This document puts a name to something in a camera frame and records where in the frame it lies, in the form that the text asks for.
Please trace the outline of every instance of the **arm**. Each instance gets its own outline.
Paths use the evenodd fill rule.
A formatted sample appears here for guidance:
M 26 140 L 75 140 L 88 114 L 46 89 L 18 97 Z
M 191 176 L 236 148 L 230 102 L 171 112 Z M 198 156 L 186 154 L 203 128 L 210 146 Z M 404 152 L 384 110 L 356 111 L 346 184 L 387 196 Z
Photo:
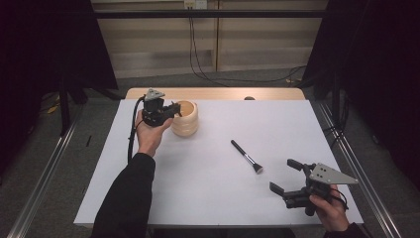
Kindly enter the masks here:
M 331 189 L 331 195 L 340 197 L 340 194 L 337 192 L 336 185 L 331 185 Z M 359 229 L 357 224 L 349 223 L 346 216 L 346 210 L 340 201 L 333 199 L 331 203 L 329 203 L 325 199 L 313 194 L 309 196 L 309 199 L 317 206 L 316 213 L 327 230 L 324 237 L 367 237 L 362 230 Z
M 155 160 L 152 156 L 172 119 L 152 128 L 137 117 L 139 150 L 111 185 L 96 215 L 92 238 L 145 237 L 152 203 Z

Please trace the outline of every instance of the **electrical outlet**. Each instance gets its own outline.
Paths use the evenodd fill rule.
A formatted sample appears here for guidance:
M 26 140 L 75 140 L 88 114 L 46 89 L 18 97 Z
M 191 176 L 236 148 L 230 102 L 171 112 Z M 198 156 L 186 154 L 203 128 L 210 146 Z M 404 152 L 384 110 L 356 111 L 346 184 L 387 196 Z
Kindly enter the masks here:
M 207 10 L 207 0 L 195 0 L 195 9 Z
M 195 0 L 184 0 L 184 9 L 195 9 Z

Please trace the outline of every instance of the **human hand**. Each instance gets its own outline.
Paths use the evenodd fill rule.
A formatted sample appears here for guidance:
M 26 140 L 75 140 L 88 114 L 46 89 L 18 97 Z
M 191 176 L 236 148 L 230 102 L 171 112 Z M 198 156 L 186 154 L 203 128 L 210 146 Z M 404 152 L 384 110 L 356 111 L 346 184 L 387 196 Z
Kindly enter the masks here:
M 137 113 L 136 125 L 137 126 L 137 139 L 139 141 L 139 153 L 145 153 L 153 157 L 158 149 L 158 146 L 161 142 L 161 137 L 170 124 L 172 124 L 173 119 L 169 118 L 164 121 L 163 125 L 158 127 L 151 127 L 143 121 L 142 117 L 143 110 Z
M 331 185 L 331 195 L 340 197 L 335 184 Z M 346 209 L 340 201 L 332 199 L 330 203 L 314 194 L 311 194 L 309 199 L 317 206 L 316 213 L 327 231 L 347 230 L 350 224 L 346 216 Z

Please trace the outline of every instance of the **black sleeve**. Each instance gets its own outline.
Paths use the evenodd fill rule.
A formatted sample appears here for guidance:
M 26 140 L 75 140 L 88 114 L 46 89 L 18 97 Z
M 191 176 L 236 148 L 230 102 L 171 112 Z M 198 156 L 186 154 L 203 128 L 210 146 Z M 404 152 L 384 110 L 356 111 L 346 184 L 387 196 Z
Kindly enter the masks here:
M 327 232 L 324 238 L 367 238 L 365 233 L 359 228 L 356 223 L 352 223 L 345 231 Z
M 155 160 L 146 154 L 136 154 L 130 160 L 105 196 L 91 238 L 145 237 L 155 167 Z

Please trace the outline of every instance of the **wall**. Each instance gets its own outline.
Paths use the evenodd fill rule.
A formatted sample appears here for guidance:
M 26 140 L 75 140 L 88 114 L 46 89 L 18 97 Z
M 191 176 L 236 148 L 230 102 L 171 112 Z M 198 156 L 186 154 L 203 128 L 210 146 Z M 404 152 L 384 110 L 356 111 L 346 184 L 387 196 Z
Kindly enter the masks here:
M 92 4 L 95 10 L 183 9 L 183 1 L 170 0 L 92 0 Z M 209 0 L 208 9 L 323 10 L 326 4 L 326 0 Z M 188 19 L 98 22 L 117 78 L 191 72 Z M 321 19 L 193 19 L 201 68 L 221 71 L 307 64 L 320 23 Z

